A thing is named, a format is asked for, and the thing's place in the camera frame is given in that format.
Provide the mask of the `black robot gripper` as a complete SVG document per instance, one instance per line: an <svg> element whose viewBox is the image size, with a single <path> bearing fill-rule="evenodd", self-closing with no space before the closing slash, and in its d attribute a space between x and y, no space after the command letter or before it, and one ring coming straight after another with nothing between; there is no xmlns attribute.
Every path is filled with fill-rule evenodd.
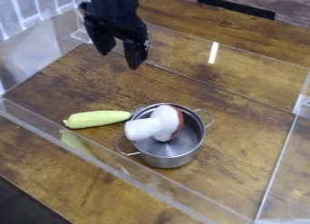
<svg viewBox="0 0 310 224"><path fill-rule="evenodd" d="M137 14L139 0L90 0L79 4L85 27L98 51L107 55L123 40L125 57L134 70L149 59L149 29Z"/></svg>

